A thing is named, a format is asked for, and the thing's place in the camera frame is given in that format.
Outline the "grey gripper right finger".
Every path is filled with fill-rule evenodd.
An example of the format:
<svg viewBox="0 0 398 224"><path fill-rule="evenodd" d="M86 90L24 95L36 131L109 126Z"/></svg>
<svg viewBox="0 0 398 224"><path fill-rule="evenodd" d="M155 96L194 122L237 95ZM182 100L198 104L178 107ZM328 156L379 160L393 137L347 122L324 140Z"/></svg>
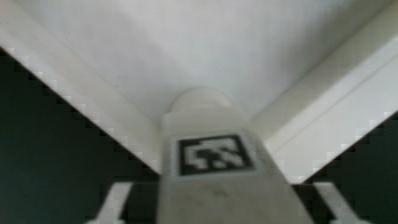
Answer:
<svg viewBox="0 0 398 224"><path fill-rule="evenodd" d="M315 224L374 224L354 211L333 182L294 185Z"/></svg>

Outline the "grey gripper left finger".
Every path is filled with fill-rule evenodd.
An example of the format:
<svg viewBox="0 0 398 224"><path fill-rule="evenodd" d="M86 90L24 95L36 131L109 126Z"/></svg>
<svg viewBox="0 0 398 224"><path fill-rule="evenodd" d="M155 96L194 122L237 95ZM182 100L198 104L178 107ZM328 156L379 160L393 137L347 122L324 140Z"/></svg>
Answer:
<svg viewBox="0 0 398 224"><path fill-rule="evenodd" d="M153 224L157 199L155 182L116 182L97 216L86 221L86 224Z"/></svg>

